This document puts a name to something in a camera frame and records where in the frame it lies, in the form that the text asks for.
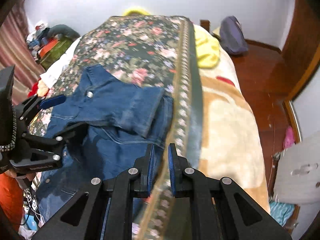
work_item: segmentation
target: human hand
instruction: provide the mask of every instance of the human hand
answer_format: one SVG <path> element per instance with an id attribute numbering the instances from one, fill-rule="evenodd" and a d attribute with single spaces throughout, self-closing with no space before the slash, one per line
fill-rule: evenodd
<path id="1" fill-rule="evenodd" d="M 4 172 L 7 176 L 12 177 L 12 178 L 16 178 L 17 177 L 17 173 L 14 170 L 7 170 Z M 29 173 L 26 174 L 26 178 L 29 181 L 32 181 L 35 178 L 36 174 L 35 173 Z"/>

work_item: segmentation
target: reddish brown floor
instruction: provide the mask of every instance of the reddish brown floor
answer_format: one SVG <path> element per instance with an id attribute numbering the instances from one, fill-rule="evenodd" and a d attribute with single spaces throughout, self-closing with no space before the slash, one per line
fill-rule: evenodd
<path id="1" fill-rule="evenodd" d="M 249 45 L 248 54 L 232 57 L 232 60 L 242 94 L 256 118 L 271 192 L 275 179 L 272 155 L 282 151 L 289 125 L 283 101 L 296 81 L 290 78 L 290 69 L 281 55 L 270 49 Z"/>

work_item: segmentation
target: curtain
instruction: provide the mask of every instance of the curtain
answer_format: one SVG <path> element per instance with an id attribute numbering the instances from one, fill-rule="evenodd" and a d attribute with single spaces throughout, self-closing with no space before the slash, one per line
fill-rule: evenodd
<path id="1" fill-rule="evenodd" d="M 27 17 L 23 0 L 18 0 L 0 27 L 0 69 L 15 65 L 12 103 L 27 98 L 32 85 L 45 70 L 37 64 L 26 44 Z"/>

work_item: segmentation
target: denim jacket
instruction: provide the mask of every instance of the denim jacket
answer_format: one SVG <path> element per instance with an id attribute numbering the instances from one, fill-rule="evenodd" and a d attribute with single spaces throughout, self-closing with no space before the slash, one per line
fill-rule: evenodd
<path id="1" fill-rule="evenodd" d="M 171 124 L 172 98 L 159 87 L 140 88 L 119 81 L 101 65 L 86 67 L 76 91 L 52 111 L 46 137 L 67 125 L 89 124 L 82 145 L 68 144 L 63 167 L 44 171 L 36 192 L 39 211 L 49 220 L 94 177 L 111 179 L 155 144 L 155 169 Z"/>

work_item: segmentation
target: blue gripper pad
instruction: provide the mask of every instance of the blue gripper pad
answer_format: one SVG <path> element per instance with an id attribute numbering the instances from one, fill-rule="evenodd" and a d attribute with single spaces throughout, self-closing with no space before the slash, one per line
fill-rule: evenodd
<path id="1" fill-rule="evenodd" d="M 151 194 L 152 188 L 152 180 L 153 180 L 153 168 L 155 163 L 155 147 L 152 145 L 151 154 L 150 154 L 150 162 L 148 167 L 148 195 Z"/>
<path id="2" fill-rule="evenodd" d="M 169 159 L 169 174 L 170 174 L 171 191 L 172 191 L 172 195 L 175 196 L 176 195 L 176 179 L 175 179 L 172 150 L 171 150 L 170 145 L 168 147 L 168 159 Z"/>
<path id="3" fill-rule="evenodd" d="M 52 106 L 57 106 L 66 101 L 67 97 L 65 95 L 58 95 L 56 97 L 48 98 L 45 100 L 42 100 L 39 109 L 48 109 Z"/>

